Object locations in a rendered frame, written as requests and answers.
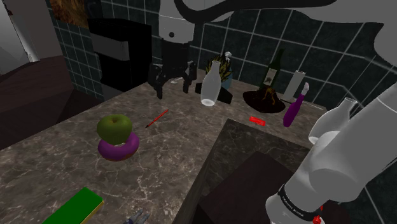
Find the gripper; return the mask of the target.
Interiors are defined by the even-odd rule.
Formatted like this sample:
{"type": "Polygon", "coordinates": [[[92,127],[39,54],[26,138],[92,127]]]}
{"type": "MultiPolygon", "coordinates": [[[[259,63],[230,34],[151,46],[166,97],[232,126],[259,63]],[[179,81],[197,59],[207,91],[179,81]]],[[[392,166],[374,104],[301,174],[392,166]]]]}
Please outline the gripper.
{"type": "Polygon", "coordinates": [[[162,99],[162,87],[171,78],[183,77],[183,92],[188,93],[192,81],[197,79],[197,63],[188,62],[189,43],[173,43],[162,40],[162,65],[151,64],[148,83],[162,99]]]}

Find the white glass bottle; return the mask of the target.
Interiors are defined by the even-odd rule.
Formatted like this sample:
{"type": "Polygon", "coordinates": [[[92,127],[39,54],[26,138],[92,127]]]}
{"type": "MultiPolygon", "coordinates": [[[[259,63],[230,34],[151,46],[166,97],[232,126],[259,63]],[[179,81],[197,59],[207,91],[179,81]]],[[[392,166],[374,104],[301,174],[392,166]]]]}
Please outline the white glass bottle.
{"type": "Polygon", "coordinates": [[[219,91],[221,88],[221,78],[219,75],[219,61],[212,61],[211,69],[206,74],[200,93],[201,103],[205,106],[213,106],[219,96],[219,91]]]}

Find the red pen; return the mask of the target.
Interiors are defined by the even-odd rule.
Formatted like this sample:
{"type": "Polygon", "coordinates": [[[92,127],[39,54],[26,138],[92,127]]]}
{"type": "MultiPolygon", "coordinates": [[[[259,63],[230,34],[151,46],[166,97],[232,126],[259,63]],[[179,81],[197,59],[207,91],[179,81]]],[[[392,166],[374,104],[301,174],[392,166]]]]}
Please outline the red pen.
{"type": "Polygon", "coordinates": [[[160,115],[158,115],[152,122],[150,122],[149,124],[147,124],[147,126],[145,128],[148,128],[150,125],[152,125],[153,123],[155,123],[159,118],[161,118],[162,116],[164,116],[164,114],[166,114],[169,110],[166,109],[165,111],[163,111],[160,115]]]}

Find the yellow plant in blue pot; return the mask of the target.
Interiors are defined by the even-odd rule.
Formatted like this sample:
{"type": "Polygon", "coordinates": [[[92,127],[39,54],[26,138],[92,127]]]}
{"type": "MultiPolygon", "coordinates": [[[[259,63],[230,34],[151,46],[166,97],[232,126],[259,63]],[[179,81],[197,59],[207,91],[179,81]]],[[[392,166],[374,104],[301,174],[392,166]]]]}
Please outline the yellow plant in blue pot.
{"type": "Polygon", "coordinates": [[[220,62],[219,75],[221,78],[221,86],[227,90],[230,88],[233,78],[233,72],[230,61],[231,56],[232,54],[230,52],[225,52],[211,58],[207,61],[207,65],[205,69],[205,73],[207,74],[211,70],[212,61],[215,60],[220,62]]]}

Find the black angular stand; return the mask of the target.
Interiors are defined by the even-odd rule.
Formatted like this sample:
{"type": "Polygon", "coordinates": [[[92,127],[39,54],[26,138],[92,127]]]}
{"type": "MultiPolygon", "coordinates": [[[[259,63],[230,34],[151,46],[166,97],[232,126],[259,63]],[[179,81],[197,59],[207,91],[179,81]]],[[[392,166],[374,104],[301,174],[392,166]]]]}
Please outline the black angular stand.
{"type": "MultiPolygon", "coordinates": [[[[202,83],[197,83],[195,85],[195,93],[201,94],[202,83]]],[[[217,101],[223,102],[225,104],[231,104],[233,95],[225,88],[221,87],[217,101]]]]}

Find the green apple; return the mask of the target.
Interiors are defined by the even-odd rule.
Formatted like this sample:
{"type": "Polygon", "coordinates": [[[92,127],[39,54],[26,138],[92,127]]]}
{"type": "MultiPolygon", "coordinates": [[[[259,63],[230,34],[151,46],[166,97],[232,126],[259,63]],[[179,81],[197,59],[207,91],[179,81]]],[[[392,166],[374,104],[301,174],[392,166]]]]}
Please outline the green apple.
{"type": "Polygon", "coordinates": [[[108,115],[97,124],[99,137],[112,145],[124,143],[131,132],[132,122],[125,115],[108,115]]]}

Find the purple donut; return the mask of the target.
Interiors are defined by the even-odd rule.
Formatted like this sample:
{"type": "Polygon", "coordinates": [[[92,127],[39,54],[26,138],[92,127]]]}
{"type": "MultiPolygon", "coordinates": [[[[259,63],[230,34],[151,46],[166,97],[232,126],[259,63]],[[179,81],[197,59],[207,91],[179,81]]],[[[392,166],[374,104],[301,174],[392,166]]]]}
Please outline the purple donut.
{"type": "Polygon", "coordinates": [[[123,146],[113,146],[104,140],[98,144],[99,154],[110,161],[121,161],[131,157],[139,147],[139,138],[131,132],[123,146]]]}

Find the dark pointed hat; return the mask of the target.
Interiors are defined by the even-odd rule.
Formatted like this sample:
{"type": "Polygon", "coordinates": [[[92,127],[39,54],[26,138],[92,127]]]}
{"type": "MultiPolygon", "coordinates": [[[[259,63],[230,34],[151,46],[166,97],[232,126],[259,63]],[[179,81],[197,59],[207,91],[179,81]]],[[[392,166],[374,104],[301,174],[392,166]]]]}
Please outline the dark pointed hat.
{"type": "Polygon", "coordinates": [[[243,98],[248,106],[260,113],[280,113],[286,108],[275,90],[267,85],[260,90],[244,92],[243,98]]]}

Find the dark green wine bottle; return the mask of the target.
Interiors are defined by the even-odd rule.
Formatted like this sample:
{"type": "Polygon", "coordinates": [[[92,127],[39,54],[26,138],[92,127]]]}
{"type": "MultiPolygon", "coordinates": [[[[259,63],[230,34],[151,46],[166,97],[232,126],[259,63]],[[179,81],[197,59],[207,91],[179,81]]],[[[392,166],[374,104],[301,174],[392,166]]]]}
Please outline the dark green wine bottle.
{"type": "Polygon", "coordinates": [[[284,49],[283,48],[279,49],[276,57],[268,65],[268,69],[262,81],[261,88],[264,88],[265,86],[270,86],[270,87],[274,86],[275,80],[279,74],[279,71],[281,70],[281,57],[283,53],[284,53],[284,49]]]}

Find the white upright cylinder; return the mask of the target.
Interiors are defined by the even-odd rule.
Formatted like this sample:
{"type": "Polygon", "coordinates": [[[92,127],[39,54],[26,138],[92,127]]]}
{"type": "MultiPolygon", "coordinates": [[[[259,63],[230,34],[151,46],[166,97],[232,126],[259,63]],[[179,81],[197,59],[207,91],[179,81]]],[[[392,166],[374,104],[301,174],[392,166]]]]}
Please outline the white upright cylinder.
{"type": "Polygon", "coordinates": [[[300,86],[304,76],[305,76],[305,72],[303,72],[303,71],[296,70],[294,72],[294,75],[293,75],[292,79],[290,80],[290,82],[282,96],[282,100],[284,100],[284,101],[292,100],[292,98],[293,98],[295,92],[297,91],[298,87],[300,86]]]}

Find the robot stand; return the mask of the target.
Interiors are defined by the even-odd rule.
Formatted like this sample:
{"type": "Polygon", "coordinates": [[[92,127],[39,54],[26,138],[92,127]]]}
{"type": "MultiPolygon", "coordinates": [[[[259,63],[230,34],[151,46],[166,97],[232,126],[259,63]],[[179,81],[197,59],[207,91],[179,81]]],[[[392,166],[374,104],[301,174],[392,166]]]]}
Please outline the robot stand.
{"type": "Polygon", "coordinates": [[[192,224],[270,224],[265,203],[293,173],[256,151],[198,204],[192,224]]]}

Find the small grey figure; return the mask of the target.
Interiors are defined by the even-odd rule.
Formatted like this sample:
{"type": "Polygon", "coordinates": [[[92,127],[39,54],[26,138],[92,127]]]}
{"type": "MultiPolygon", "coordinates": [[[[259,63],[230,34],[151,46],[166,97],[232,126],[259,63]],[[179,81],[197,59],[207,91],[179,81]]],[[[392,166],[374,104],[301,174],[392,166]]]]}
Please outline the small grey figure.
{"type": "Polygon", "coordinates": [[[143,209],[138,210],[136,214],[132,215],[130,218],[126,219],[123,224],[144,224],[144,222],[150,217],[147,213],[143,215],[143,209]]]}

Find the white round flask vase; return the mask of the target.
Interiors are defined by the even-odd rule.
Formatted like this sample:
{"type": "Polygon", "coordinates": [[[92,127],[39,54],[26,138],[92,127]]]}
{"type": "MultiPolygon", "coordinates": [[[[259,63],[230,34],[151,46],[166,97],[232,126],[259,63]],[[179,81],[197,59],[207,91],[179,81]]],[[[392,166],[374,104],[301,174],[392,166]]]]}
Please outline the white round flask vase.
{"type": "Polygon", "coordinates": [[[308,139],[312,144],[326,132],[340,131],[350,119],[350,111],[357,104],[357,100],[345,97],[336,107],[323,114],[312,127],[308,139]]]}

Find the green book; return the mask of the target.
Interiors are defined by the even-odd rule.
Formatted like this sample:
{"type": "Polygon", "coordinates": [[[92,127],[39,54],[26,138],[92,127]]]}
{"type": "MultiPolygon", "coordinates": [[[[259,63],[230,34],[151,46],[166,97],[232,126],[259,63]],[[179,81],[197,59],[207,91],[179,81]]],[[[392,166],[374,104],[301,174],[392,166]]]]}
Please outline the green book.
{"type": "Polygon", "coordinates": [[[84,187],[42,224],[85,224],[103,205],[100,196],[84,187]]]}

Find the brown wall picture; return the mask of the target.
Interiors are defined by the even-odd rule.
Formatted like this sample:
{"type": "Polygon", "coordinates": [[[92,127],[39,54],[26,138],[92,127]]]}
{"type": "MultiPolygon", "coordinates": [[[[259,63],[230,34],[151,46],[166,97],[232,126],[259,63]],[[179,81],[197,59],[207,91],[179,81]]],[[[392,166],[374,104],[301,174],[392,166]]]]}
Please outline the brown wall picture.
{"type": "Polygon", "coordinates": [[[56,20],[88,29],[84,0],[49,0],[56,20]]]}

